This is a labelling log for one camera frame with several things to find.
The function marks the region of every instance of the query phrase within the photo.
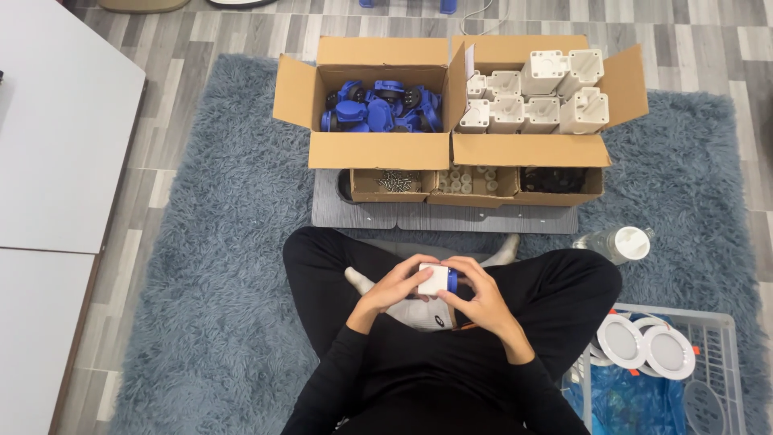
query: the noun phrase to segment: gray tile floor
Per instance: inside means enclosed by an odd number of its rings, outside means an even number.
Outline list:
[[[243,12],[192,0],[161,15],[114,14],[96,0],[79,0],[76,15],[144,68],[150,86],[60,434],[107,431],[145,263],[216,56],[292,53],[314,60],[320,35],[448,37],[485,1],[459,0],[458,12],[446,16],[438,13],[439,0],[377,0],[374,9],[356,0],[279,0]],[[482,19],[465,22],[467,32],[494,26],[508,2],[508,21],[492,33],[581,33],[605,56],[642,43],[648,87],[734,99],[764,301],[760,321],[773,332],[773,0],[495,0]]]

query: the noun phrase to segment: rug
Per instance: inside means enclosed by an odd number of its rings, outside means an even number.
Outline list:
[[[308,132],[271,118],[275,60],[221,55],[203,92],[148,264],[111,432],[279,433],[317,358],[281,249],[309,224]],[[651,114],[603,134],[606,194],[581,232],[653,227],[651,254],[621,266],[620,301],[732,315],[749,433],[769,433],[760,301],[744,219],[731,100],[650,92]],[[503,235],[346,231],[494,252]],[[571,236],[524,235],[520,258]]]

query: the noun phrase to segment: gray plastic board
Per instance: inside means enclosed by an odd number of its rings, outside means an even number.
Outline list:
[[[456,207],[427,203],[344,202],[335,191],[338,170],[316,170],[312,224],[333,228],[573,234],[577,208],[503,205]]]
[[[335,192],[339,170],[316,170],[312,225],[334,228],[390,229],[397,225],[397,203],[349,204]]]

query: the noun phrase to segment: white crate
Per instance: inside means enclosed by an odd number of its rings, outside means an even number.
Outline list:
[[[724,421],[724,428],[721,431],[709,431],[708,426],[702,426],[700,422],[696,426],[702,427],[692,426],[694,422],[688,419],[687,433],[746,435],[741,373],[738,368],[738,348],[733,317],[721,313],[647,307],[628,303],[616,303],[615,309],[669,316],[676,329],[684,334],[693,346],[700,349],[700,354],[695,357],[695,371],[683,383],[687,385],[691,381],[700,381],[711,388],[721,402],[723,412],[721,417]],[[583,421],[589,431],[591,430],[591,377],[590,372],[586,372],[586,370],[590,367],[591,354],[586,349],[563,379],[564,386],[568,385],[568,382],[581,385]],[[687,406],[700,406],[700,404],[692,403]]]

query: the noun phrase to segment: power cord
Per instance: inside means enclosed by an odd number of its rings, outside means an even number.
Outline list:
[[[488,8],[489,8],[489,6],[491,6],[491,4],[492,4],[493,2],[494,2],[494,0],[489,0],[489,2],[488,2],[488,3],[486,3],[486,5],[485,5],[485,6],[483,6],[483,9],[480,9],[480,10],[478,10],[478,11],[475,11],[475,12],[469,13],[469,14],[465,15],[465,16],[464,16],[464,17],[461,19],[461,22],[459,23],[459,29],[461,30],[461,34],[462,34],[462,35],[469,35],[469,33],[467,33],[467,32],[465,31],[465,20],[466,20],[467,18],[469,18],[470,16],[472,16],[472,15],[476,15],[476,14],[479,14],[479,13],[481,13],[481,12],[485,11],[486,9],[488,9]],[[478,36],[479,36],[479,35],[485,35],[486,33],[488,33],[488,32],[491,32],[492,30],[494,30],[494,29],[496,29],[497,27],[501,26],[501,25],[502,25],[502,23],[503,23],[503,22],[505,22],[505,21],[507,20],[507,17],[510,15],[510,1],[509,1],[509,0],[506,0],[506,3],[507,3],[507,12],[505,12],[505,16],[504,16],[504,18],[500,19],[500,20],[499,20],[499,22],[497,22],[497,23],[496,23],[496,25],[494,25],[494,26],[493,26],[491,29],[488,29],[488,30],[484,31],[483,33],[478,33]]]

